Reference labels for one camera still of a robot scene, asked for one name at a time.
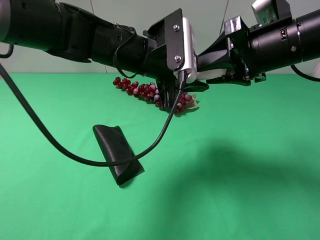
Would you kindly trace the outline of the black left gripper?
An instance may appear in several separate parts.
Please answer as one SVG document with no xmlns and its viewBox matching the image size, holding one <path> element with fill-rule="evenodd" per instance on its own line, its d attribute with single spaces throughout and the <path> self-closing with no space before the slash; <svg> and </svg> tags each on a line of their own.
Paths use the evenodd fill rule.
<svg viewBox="0 0 320 240">
<path fill-rule="evenodd" d="M 161 100 L 162 110 L 176 110 L 178 80 L 172 75 L 185 61 L 183 11 L 181 8 L 173 11 L 145 30 L 147 50 L 143 61 L 144 73 L 147 77 L 158 78 L 156 85 Z M 201 93 L 210 86 L 203 81 L 195 80 L 186 83 L 184 93 Z"/>
</svg>

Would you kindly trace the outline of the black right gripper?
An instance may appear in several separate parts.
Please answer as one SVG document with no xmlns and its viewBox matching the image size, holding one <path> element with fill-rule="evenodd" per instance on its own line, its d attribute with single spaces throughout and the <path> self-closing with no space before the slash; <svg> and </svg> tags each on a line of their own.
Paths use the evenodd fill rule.
<svg viewBox="0 0 320 240">
<path fill-rule="evenodd" d="M 267 80 L 258 71 L 250 43 L 250 29 L 241 16 L 224 22 L 224 32 L 205 51 L 197 56 L 198 69 L 228 69 L 222 76 L 207 79 L 208 85 L 233 84 L 250 86 Z"/>
</svg>

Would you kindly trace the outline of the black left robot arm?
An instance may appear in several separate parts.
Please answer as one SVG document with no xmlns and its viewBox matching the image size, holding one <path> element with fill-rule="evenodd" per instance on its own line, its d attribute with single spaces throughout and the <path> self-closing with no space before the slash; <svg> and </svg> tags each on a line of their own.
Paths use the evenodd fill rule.
<svg viewBox="0 0 320 240">
<path fill-rule="evenodd" d="M 183 12 L 177 9 L 154 23 L 143 35 L 74 5 L 54 0 L 3 0 L 0 40 L 9 45 L 44 51 L 80 63 L 116 68 L 128 79 L 156 81 L 164 108 L 178 92 L 178 71 L 186 63 Z"/>
</svg>

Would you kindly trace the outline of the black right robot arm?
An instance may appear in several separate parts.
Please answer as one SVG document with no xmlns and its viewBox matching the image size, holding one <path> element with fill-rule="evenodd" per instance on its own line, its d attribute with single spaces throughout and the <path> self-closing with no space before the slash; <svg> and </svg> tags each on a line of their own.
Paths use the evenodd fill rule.
<svg viewBox="0 0 320 240">
<path fill-rule="evenodd" d="M 240 16 L 224 22 L 224 32 L 197 56 L 197 70 L 225 70 L 207 84 L 250 86 L 266 72 L 320 56 L 320 11 L 293 19 L 288 16 L 264 26 L 247 27 Z"/>
</svg>

